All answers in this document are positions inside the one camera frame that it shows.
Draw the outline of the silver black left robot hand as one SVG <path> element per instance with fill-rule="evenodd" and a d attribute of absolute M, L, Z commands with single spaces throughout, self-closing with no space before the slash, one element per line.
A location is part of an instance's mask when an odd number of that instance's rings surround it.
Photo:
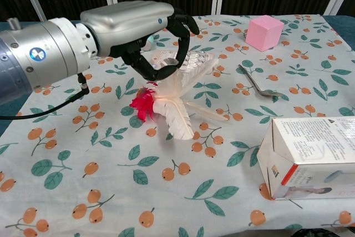
<path fill-rule="evenodd" d="M 80 14 L 80 21 L 94 36 L 100 57 L 120 57 L 144 79 L 158 81 L 179 69 L 189 50 L 190 34 L 198 35 L 193 17 L 169 3 L 155 1 L 125 1 L 90 9 Z M 160 69 L 141 55 L 148 38 L 167 29 L 178 37 L 177 62 Z"/>

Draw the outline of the white feather shuttlecock red base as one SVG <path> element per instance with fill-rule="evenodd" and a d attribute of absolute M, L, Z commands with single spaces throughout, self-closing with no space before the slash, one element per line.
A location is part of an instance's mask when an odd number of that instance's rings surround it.
<path fill-rule="evenodd" d="M 177 69 L 172 75 L 163 79 L 152 88 L 142 87 L 131 101 L 130 107 L 138 111 L 138 118 L 146 121 L 146 117 L 160 114 L 165 117 L 168 131 L 175 138 L 190 140 L 194 136 L 190 117 L 186 107 L 214 120 L 226 121 L 222 115 L 214 113 L 195 103 L 183 101 L 185 95 L 202 77 L 218 64 L 218 59 L 207 59 L 197 64 L 195 69 Z"/>

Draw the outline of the small teal white object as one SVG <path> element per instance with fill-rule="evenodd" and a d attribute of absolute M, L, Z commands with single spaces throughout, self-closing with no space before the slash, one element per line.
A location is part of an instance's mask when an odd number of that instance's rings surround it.
<path fill-rule="evenodd" d="M 147 52 L 147 51 L 151 51 L 153 49 L 154 46 L 154 36 L 150 35 L 145 43 L 145 46 L 142 47 L 142 51 Z"/>

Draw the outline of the clear plastic packet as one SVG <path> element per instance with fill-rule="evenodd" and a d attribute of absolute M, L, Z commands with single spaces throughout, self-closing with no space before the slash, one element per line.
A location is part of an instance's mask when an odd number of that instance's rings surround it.
<path fill-rule="evenodd" d="M 155 51 L 149 62 L 156 70 L 167 65 L 176 65 L 178 64 L 177 51 Z M 195 74 L 206 68 L 207 72 L 209 72 L 218 63 L 219 60 L 211 53 L 188 52 L 179 70 L 183 74 Z"/>

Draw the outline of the pink foam cube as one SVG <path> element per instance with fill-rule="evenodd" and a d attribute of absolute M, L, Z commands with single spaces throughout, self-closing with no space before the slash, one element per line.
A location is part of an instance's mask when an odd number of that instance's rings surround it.
<path fill-rule="evenodd" d="M 250 20 L 245 42 L 258 51 L 266 51 L 278 45 L 284 23 L 264 15 Z"/>

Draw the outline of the metal spoon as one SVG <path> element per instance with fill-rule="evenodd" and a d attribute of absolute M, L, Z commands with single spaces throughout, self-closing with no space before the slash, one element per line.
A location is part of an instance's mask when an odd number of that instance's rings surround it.
<path fill-rule="evenodd" d="M 257 83 L 252 79 L 251 75 L 247 72 L 247 70 L 239 64 L 239 68 L 242 70 L 243 74 L 247 77 L 247 79 L 252 83 L 253 87 L 256 89 L 256 92 L 259 94 L 259 95 L 262 95 L 264 97 L 281 97 L 283 96 L 282 93 L 279 93 L 279 92 L 269 92 L 267 90 L 262 90 L 258 85 Z"/>

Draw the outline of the fruit and leaf print tablecloth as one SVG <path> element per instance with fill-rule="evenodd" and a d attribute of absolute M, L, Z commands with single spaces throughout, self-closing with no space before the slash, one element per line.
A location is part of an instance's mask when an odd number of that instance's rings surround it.
<path fill-rule="evenodd" d="M 0 140 L 0 237 L 215 237 L 246 230 L 355 231 L 355 199 L 269 200 L 257 152 L 275 118 L 209 120 L 192 140 L 120 128 Z"/>

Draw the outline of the white printed cardboard box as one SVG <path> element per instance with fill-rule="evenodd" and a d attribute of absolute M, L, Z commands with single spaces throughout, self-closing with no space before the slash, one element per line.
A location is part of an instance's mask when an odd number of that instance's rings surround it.
<path fill-rule="evenodd" d="M 273 200 L 355 198 L 355 116 L 273 119 L 257 160 Z"/>

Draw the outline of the black object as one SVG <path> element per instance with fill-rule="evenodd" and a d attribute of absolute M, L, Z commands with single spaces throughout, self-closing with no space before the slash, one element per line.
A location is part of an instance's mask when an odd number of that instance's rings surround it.
<path fill-rule="evenodd" d="M 291 237 L 340 237 L 332 231 L 317 228 L 317 229 L 300 229 Z"/>

